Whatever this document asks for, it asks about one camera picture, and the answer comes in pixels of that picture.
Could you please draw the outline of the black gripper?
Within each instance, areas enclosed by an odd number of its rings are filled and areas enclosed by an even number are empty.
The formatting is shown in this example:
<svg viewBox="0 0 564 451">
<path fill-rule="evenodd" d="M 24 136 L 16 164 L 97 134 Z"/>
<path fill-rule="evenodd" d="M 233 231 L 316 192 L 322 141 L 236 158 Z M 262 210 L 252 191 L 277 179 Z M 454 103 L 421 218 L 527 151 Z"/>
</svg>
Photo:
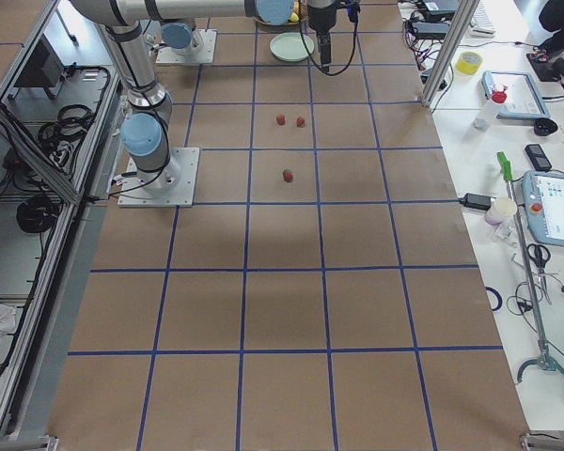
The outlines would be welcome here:
<svg viewBox="0 0 564 451">
<path fill-rule="evenodd" d="M 336 1 L 307 0 L 307 14 L 308 26 L 317 32 L 320 63 L 322 66 L 330 66 L 332 46 L 328 32 L 336 24 Z"/>
</svg>

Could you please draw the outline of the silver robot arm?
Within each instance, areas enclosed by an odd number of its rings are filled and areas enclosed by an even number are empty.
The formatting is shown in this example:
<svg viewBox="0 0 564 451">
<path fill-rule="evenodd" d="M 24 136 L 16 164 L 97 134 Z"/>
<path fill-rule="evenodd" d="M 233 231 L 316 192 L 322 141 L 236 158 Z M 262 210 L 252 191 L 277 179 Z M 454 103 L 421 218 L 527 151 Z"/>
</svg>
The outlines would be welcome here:
<svg viewBox="0 0 564 451">
<path fill-rule="evenodd" d="M 337 23 L 340 1 L 307 1 L 308 26 L 316 33 L 321 68 L 329 71 L 332 61 L 330 31 Z M 293 1 L 171 1 L 158 3 L 155 11 L 162 24 L 164 42 L 174 49 L 191 45 L 193 26 L 186 24 L 201 17 L 259 16 L 264 22 L 280 25 L 292 13 Z"/>
<path fill-rule="evenodd" d="M 168 120 L 172 101 L 159 82 L 142 32 L 143 20 L 162 27 L 165 44 L 183 50 L 197 35 L 195 19 L 255 17 L 281 23 L 292 12 L 291 1 L 73 1 L 93 22 L 116 66 L 133 108 L 121 127 L 121 141 L 136 166 L 137 190 L 156 191 L 176 183 L 179 166 L 172 162 Z"/>
</svg>

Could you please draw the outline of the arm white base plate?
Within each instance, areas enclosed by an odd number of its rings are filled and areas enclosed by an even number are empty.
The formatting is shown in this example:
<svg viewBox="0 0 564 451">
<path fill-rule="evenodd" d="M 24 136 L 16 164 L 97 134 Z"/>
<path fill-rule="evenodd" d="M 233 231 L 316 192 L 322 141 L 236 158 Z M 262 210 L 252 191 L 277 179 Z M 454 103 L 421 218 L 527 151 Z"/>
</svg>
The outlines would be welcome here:
<svg viewBox="0 0 564 451">
<path fill-rule="evenodd" d="M 153 177 L 138 172 L 132 159 L 126 170 L 135 175 L 121 184 L 118 196 L 121 208 L 192 207 L 196 190 L 200 148 L 171 148 L 170 161 L 164 172 L 151 184 Z"/>
<path fill-rule="evenodd" d="M 158 65 L 199 66 L 213 62 L 217 32 L 181 27 L 163 28 L 163 46 L 158 50 Z"/>
</svg>

